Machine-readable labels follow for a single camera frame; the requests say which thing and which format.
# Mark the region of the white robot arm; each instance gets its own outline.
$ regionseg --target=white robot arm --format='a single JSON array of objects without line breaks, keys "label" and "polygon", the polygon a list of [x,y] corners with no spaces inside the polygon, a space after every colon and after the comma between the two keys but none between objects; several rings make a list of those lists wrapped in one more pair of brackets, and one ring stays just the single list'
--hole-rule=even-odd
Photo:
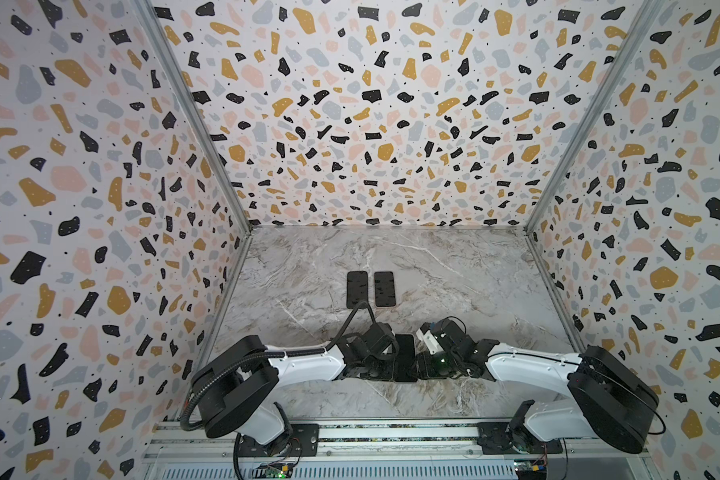
[{"label": "white robot arm", "polygon": [[[417,354],[414,336],[395,335],[388,324],[375,321],[370,307],[370,329],[345,336],[356,311],[325,345],[282,348],[263,345],[258,336],[240,340],[192,379],[182,428],[204,428],[209,438],[239,432],[277,453],[291,433],[284,411],[267,401],[275,388],[310,380],[416,382],[470,376],[525,382],[566,397],[523,402],[505,433],[508,446],[524,450],[556,438],[600,437],[624,452],[643,450],[659,400],[600,347],[562,354],[497,340],[475,342],[449,317],[422,325],[415,335],[427,349]],[[202,420],[190,423],[196,406]]]}]

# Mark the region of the black cable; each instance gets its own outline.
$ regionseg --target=black cable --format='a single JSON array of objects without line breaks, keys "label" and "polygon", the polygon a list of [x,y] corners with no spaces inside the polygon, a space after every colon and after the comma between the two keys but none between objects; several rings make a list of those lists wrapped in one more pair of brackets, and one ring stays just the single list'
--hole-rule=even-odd
[{"label": "black cable", "polygon": [[368,308],[368,314],[371,316],[371,323],[376,323],[376,316],[373,314],[373,310],[371,309],[371,306],[368,304],[368,302],[366,302],[365,300],[359,301],[357,305],[355,305],[355,308],[352,309],[352,312],[349,313],[347,319],[344,320],[342,328],[338,329],[338,333],[336,333],[336,336],[334,336],[327,344],[326,351],[329,351],[330,349],[335,347],[336,343],[338,343],[338,341],[342,339],[342,336],[344,335],[344,332],[349,326],[349,323],[352,321],[353,318],[355,318],[355,313],[357,313],[358,310],[360,310],[360,308],[363,306]]},{"label": "black cable", "polygon": [[567,361],[567,360],[556,359],[556,358],[554,358],[554,357],[552,357],[552,356],[536,355],[535,353],[525,353],[525,352],[499,352],[499,353],[493,353],[493,354],[485,357],[485,360],[487,361],[487,360],[488,360],[489,358],[491,358],[492,356],[499,356],[499,355],[525,355],[525,356],[535,356],[535,357],[538,358],[538,359],[553,360],[553,361],[555,361],[555,362],[563,362],[563,363],[568,363],[568,364],[570,364],[570,365],[579,365],[579,364],[576,363],[576,362],[569,362],[569,361]]},{"label": "black cable", "polygon": [[276,463],[285,461],[285,459],[288,458],[288,456],[291,454],[291,450],[293,450],[293,445],[291,444],[291,440],[293,440],[293,438],[288,440],[288,443],[286,444],[286,448],[283,449],[284,451],[286,451],[286,454],[284,456],[282,456],[282,458],[278,458],[277,460],[270,462],[269,464],[267,464],[267,466],[271,467],[271,466],[275,465]]},{"label": "black cable", "polygon": [[393,360],[395,357],[398,356],[398,352],[400,352],[400,345],[398,344],[398,341],[394,338],[392,339],[392,353],[373,353],[372,356],[376,359],[388,361]]},{"label": "black cable", "polygon": [[242,474],[240,473],[240,464],[237,461],[237,457],[240,454],[240,440],[242,440],[241,433],[235,437],[235,447],[232,449],[232,466],[235,468],[235,476],[237,476],[239,480],[243,480]]},{"label": "black cable", "polygon": [[457,316],[453,316],[453,315],[446,316],[445,318],[455,318],[456,320],[458,320],[459,322],[461,322],[461,326],[464,328],[464,334],[467,333],[467,325],[464,323],[464,321],[463,321],[462,319],[460,319],[460,318],[457,317]]},{"label": "black cable", "polygon": [[563,450],[565,450],[565,473],[560,480],[565,480],[568,476],[568,446],[565,444],[565,438],[561,438],[561,440],[563,440]]},{"label": "black cable", "polygon": [[200,400],[203,398],[203,396],[210,390],[212,386],[217,384],[219,380],[227,378],[229,375],[235,372],[238,368],[240,368],[241,365],[244,365],[248,362],[251,362],[253,360],[263,360],[263,359],[281,359],[286,356],[286,352],[261,352],[261,353],[253,353],[251,355],[246,355],[243,358],[237,360],[236,362],[232,362],[230,365],[228,365],[227,368],[224,370],[221,370],[219,373],[213,376],[211,380],[208,381],[205,385],[203,385],[200,390],[198,390],[192,397],[186,402],[186,405],[184,406],[184,410],[181,413],[181,417],[179,417],[179,425],[181,426],[182,430],[185,430],[187,432],[190,432],[192,430],[197,430],[198,428],[202,428],[202,420],[194,423],[190,423],[190,416],[192,415],[192,412],[195,411],[195,407],[197,407],[197,404],[200,403]]},{"label": "black cable", "polygon": [[480,367],[478,365],[475,365],[474,363],[471,363],[471,362],[465,362],[464,360],[460,359],[459,355],[457,355],[455,350],[456,350],[456,347],[452,346],[451,349],[448,351],[448,353],[451,354],[451,357],[453,358],[454,363],[456,364],[455,367],[462,376],[472,377],[472,375],[470,375],[470,373],[467,371],[468,369],[472,369],[473,372],[480,371]]},{"label": "black cable", "polygon": [[[498,355],[525,355],[525,356],[535,356],[535,357],[540,358],[540,359],[555,360],[556,362],[562,361],[562,362],[565,362],[565,363],[569,363],[569,364],[571,364],[571,365],[579,365],[579,364],[576,363],[576,362],[569,362],[569,361],[567,361],[567,360],[558,360],[558,359],[555,359],[555,358],[552,358],[552,357],[548,357],[548,356],[535,355],[535,354],[533,354],[533,353],[525,353],[525,352],[500,352],[500,353],[494,353],[493,355],[489,355],[488,357],[486,357],[486,361],[487,361],[489,358],[491,358],[492,356],[498,356]],[[600,360],[600,359],[595,358],[595,357],[587,357],[587,358],[588,358],[588,359],[589,359],[589,358],[596,359],[596,360],[599,361],[600,363],[603,363],[604,367],[607,368],[607,366],[605,365],[605,363],[603,362],[603,360]],[[662,426],[661,432],[648,432],[648,435],[662,435],[664,432],[666,432],[666,424],[664,423],[664,419],[661,417],[661,415],[659,415],[659,413],[656,411],[656,409],[653,408],[652,406],[648,405],[648,403],[647,403],[645,400],[643,400],[642,398],[638,397],[632,390],[626,388],[626,387],[625,387],[624,385],[622,385],[620,382],[618,382],[618,381],[610,378],[610,377],[609,377],[608,375],[606,375],[605,373],[598,372],[598,371],[595,370],[595,369],[588,369],[587,371],[588,371],[588,372],[594,372],[594,373],[596,373],[597,375],[602,376],[604,379],[610,381],[611,383],[613,383],[613,384],[615,384],[615,385],[618,385],[618,386],[621,387],[625,392],[627,392],[627,393],[629,393],[630,395],[632,395],[633,397],[637,398],[637,400],[638,400],[640,403],[642,403],[644,406],[646,406],[646,407],[651,411],[651,413],[653,413],[653,416],[654,416],[654,417],[657,417],[657,418],[659,419],[659,422],[661,422],[661,426]]]},{"label": "black cable", "polygon": [[644,406],[648,407],[649,410],[651,410],[651,413],[653,413],[653,416],[654,416],[654,417],[657,417],[657,418],[659,419],[659,422],[661,422],[662,429],[661,429],[661,432],[648,432],[648,435],[661,435],[661,434],[663,434],[664,432],[666,432],[666,424],[664,423],[664,418],[662,418],[661,415],[659,415],[659,413],[656,411],[655,408],[653,408],[652,406],[648,405],[648,403],[647,403],[645,400],[643,400],[642,398],[640,398],[640,397],[638,397],[637,395],[635,395],[635,393],[634,393],[632,390],[626,388],[626,387],[625,387],[624,385],[622,385],[621,383],[619,383],[619,382],[617,382],[616,380],[610,378],[610,377],[609,377],[608,375],[606,375],[605,373],[600,373],[600,372],[598,372],[598,371],[595,370],[595,369],[590,369],[590,370],[591,370],[592,372],[596,373],[597,375],[602,376],[602,377],[605,378],[606,380],[609,380],[609,381],[611,381],[612,383],[620,386],[622,389],[624,389],[625,392],[627,392],[627,393],[629,393],[630,395],[632,395],[633,397],[637,398],[637,399],[640,401],[640,403],[642,403]]},{"label": "black cable", "polygon": [[293,467],[291,467],[294,468],[302,460],[302,453],[304,453],[304,447],[302,447],[302,441],[299,440],[297,437],[293,437],[291,438],[291,440],[296,440],[298,442],[298,458],[296,459],[296,463],[293,464]]}]

